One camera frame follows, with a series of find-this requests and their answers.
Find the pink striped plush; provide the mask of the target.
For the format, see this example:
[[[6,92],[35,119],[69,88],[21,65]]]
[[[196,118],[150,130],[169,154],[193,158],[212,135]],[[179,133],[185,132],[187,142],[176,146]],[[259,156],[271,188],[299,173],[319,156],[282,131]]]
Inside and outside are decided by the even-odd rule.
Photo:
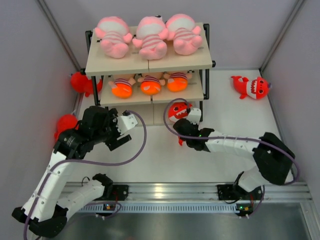
[[[102,18],[94,28],[94,33],[100,39],[104,54],[115,59],[126,55],[133,38],[127,23],[118,16]]]
[[[139,22],[132,43],[143,59],[159,60],[167,53],[168,35],[162,16],[146,16]]]

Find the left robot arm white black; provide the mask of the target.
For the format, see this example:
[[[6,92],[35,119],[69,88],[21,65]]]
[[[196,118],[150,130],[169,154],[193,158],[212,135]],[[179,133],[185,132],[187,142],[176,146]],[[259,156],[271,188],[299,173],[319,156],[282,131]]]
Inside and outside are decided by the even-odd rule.
[[[130,110],[119,115],[115,108],[94,105],[84,111],[81,120],[57,135],[38,186],[29,200],[12,212],[12,217],[24,224],[24,239],[28,238],[28,231],[38,237],[54,238],[78,210],[112,196],[113,181],[102,173],[66,197],[61,197],[61,193],[76,164],[116,167],[132,162],[132,158],[118,163],[94,162],[85,156],[100,143],[113,151],[129,142],[131,136],[127,132],[138,125],[137,119],[138,115]]]

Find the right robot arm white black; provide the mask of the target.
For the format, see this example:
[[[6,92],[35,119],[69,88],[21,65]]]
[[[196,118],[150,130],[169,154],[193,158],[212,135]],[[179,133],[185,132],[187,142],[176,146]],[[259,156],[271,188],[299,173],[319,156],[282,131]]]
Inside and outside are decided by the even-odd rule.
[[[283,186],[292,168],[294,153],[273,133],[257,138],[222,134],[212,128],[199,129],[198,124],[182,118],[173,125],[182,142],[196,151],[227,153],[252,160],[253,168],[241,172],[230,195],[244,199],[265,184]]]

